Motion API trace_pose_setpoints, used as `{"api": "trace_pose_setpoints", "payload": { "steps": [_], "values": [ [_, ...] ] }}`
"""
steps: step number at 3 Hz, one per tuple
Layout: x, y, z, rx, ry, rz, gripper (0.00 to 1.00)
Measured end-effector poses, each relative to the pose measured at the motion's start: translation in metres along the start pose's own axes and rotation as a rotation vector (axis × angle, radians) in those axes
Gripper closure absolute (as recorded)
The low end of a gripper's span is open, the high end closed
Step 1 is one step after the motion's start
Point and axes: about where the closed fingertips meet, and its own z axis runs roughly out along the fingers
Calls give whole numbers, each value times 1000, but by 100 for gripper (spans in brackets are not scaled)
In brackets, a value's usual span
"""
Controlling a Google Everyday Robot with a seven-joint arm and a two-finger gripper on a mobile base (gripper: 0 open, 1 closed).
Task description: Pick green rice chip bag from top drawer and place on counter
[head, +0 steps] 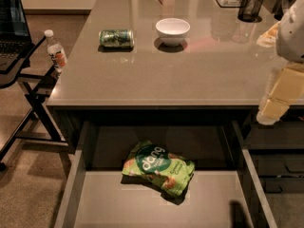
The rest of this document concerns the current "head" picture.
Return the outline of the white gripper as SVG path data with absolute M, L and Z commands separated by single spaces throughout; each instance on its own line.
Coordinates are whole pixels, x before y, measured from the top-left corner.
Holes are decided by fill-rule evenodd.
M 256 114 L 263 125 L 273 125 L 304 95 L 304 0 L 295 0 L 280 22 L 261 34 L 256 43 L 276 52 L 287 65 L 274 70 Z

